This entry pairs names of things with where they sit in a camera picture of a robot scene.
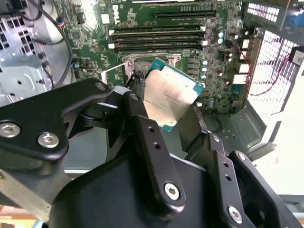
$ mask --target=motherboard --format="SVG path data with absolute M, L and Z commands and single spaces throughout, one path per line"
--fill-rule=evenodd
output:
M 243 85 L 232 83 L 242 3 L 232 1 L 56 0 L 73 48 L 77 80 L 125 86 L 159 58 L 206 86 L 202 109 L 232 113 Z

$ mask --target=red cable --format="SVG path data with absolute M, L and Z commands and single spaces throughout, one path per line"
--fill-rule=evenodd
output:
M 247 83 L 249 82 L 248 79 L 249 79 L 249 74 L 250 74 L 250 71 L 251 71 L 251 65 L 249 64 L 249 62 L 248 62 L 248 60 L 246 59 L 246 56 L 243 54 L 243 52 L 242 52 L 238 47 L 236 47 L 236 46 L 234 46 L 234 47 L 239 51 L 239 53 L 244 57 L 245 62 L 249 65 L 249 71 L 248 71 L 248 74 L 247 74 L 247 77 L 246 77 L 245 86 L 246 86 L 246 90 L 247 90 L 248 94 L 250 94 L 250 93 L 249 93 L 249 89 L 250 89 L 250 88 L 248 88 Z M 280 74 L 281 74 L 281 71 L 282 71 L 284 65 L 288 62 L 288 57 L 289 57 L 289 55 L 286 56 L 286 57 L 284 58 L 283 63 L 282 63 L 281 66 L 279 67 L 279 69 L 278 69 L 278 71 L 277 71 L 276 78 L 275 78 L 274 82 L 271 84 L 271 86 L 270 86 L 267 90 L 265 90 L 265 91 L 263 91 L 263 92 L 261 92 L 261 93 L 259 93 L 259 94 L 250 94 L 251 96 L 260 96 L 260 95 L 262 95 L 262 94 L 265 94 L 265 93 L 269 92 L 269 91 L 273 88 L 273 86 L 276 84 L 277 80 L 278 80 L 279 77 L 280 77 Z
M 284 59 L 283 63 L 282 63 L 281 66 L 279 67 L 279 69 L 278 69 L 278 71 L 277 71 L 276 78 L 275 78 L 274 82 L 271 84 L 271 86 L 270 86 L 267 90 L 265 90 L 264 92 L 261 92 L 260 94 L 250 94 L 251 96 L 260 96 L 260 95 L 262 95 L 262 94 L 265 94 L 265 93 L 269 92 L 269 91 L 272 89 L 272 87 L 276 84 L 277 80 L 279 79 L 280 74 L 281 74 L 281 71 L 282 71 L 284 65 L 288 62 L 288 57 L 289 57 L 289 56 L 287 56 L 287 57 Z

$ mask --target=metal bolt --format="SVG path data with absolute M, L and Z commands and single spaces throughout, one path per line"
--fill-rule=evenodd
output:
M 59 144 L 59 138 L 53 133 L 46 132 L 38 137 L 38 143 L 46 148 L 55 148 Z
M 96 87 L 97 87 L 98 89 L 100 89 L 100 90 L 105 90 L 104 85 L 101 84 L 100 82 L 97 82 L 95 85 L 96 85 Z
M 21 129 L 14 123 L 1 123 L 0 136 L 5 138 L 13 138 L 20 133 Z
M 130 97 L 135 101 L 138 101 L 138 97 L 135 94 L 130 94 Z
M 174 184 L 166 183 L 165 192 L 171 200 L 177 200 L 180 197 L 180 192 Z
M 246 157 L 245 157 L 242 153 L 238 153 L 238 156 L 239 156 L 243 161 L 246 160 Z
M 241 224 L 243 222 L 241 214 L 235 207 L 229 206 L 228 212 L 232 219 L 236 221 L 236 223 Z
M 216 135 L 213 135 L 213 139 L 217 142 L 219 142 L 219 138 Z

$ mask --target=black cable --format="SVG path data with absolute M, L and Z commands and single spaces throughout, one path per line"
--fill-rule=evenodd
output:
M 62 5 L 62 11 L 63 11 L 62 21 L 65 22 L 66 21 L 66 10 L 65 10 L 65 5 L 64 5 L 64 0 L 61 0 L 61 5 Z M 47 42 L 45 42 L 45 41 L 43 41 L 41 39 L 33 39 L 32 41 L 35 42 L 35 43 L 38 43 L 38 44 L 42 44 L 42 45 L 53 46 L 53 45 L 60 44 L 62 41 L 64 41 L 64 39 L 62 38 L 61 40 L 59 40 L 59 41 L 57 41 L 55 43 L 47 43 Z
M 62 38 L 61 40 L 59 40 L 55 43 L 47 43 L 47 42 L 45 42 L 41 39 L 32 39 L 32 41 L 35 42 L 35 43 L 38 43 L 38 44 L 52 46 L 52 45 L 60 44 L 62 41 L 64 41 L 64 39 Z
M 62 38 L 63 40 L 65 41 L 66 43 L 66 46 L 67 46 L 67 49 L 68 49 L 68 52 L 69 52 L 69 60 L 67 62 L 67 65 L 66 65 L 66 68 L 61 76 L 61 78 L 59 79 L 58 83 L 54 86 L 54 88 L 58 87 L 59 85 L 61 85 L 64 80 L 66 79 L 67 77 L 67 74 L 71 68 L 71 64 L 72 64 L 72 61 L 73 61 L 73 50 L 72 50 L 72 47 L 69 43 L 69 40 L 67 39 L 66 35 L 64 34 L 63 30 L 57 25 L 57 23 L 54 21 L 54 19 L 48 14 L 46 13 L 42 8 L 39 7 L 39 5 L 37 5 L 36 2 L 34 2 L 34 0 L 28 0 L 36 9 L 38 9 L 47 19 L 49 19 L 53 25 L 57 28 L 57 30 L 59 31 L 59 33 L 62 35 Z
M 47 77 L 51 80 L 52 89 L 54 89 L 55 88 L 55 84 L 54 84 L 53 77 L 51 76 L 51 74 L 45 68 L 43 68 L 43 71 L 46 73 Z
M 42 0 L 39 0 L 39 1 L 38 1 L 38 5 L 39 5 L 39 7 L 41 8 L 41 6 L 42 6 Z M 33 18 L 33 19 L 32 19 L 32 18 L 28 18 L 28 17 L 24 16 L 23 14 L 20 14 L 20 16 L 21 16 L 22 19 L 24 19 L 24 20 L 36 21 L 36 20 L 39 20 L 39 19 L 41 18 L 42 13 L 38 10 L 38 13 L 37 13 L 36 17 Z
M 213 117 L 215 118 L 216 122 L 219 124 L 218 128 L 215 129 L 214 131 L 211 131 L 212 133 L 216 133 L 220 131 L 223 128 L 222 122 L 219 120 L 218 116 L 216 114 L 213 114 Z
M 66 14 L 66 8 L 65 8 L 65 2 L 64 2 L 64 0 L 61 0 L 61 5 L 62 5 L 62 11 L 63 11 L 63 21 L 66 21 L 66 16 L 67 16 L 67 14 Z

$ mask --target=dell logo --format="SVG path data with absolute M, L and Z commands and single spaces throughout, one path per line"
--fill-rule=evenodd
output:
M 118 23 L 120 23 L 118 5 L 113 5 L 112 9 L 114 11 L 114 21 L 115 21 L 115 24 L 117 25 Z

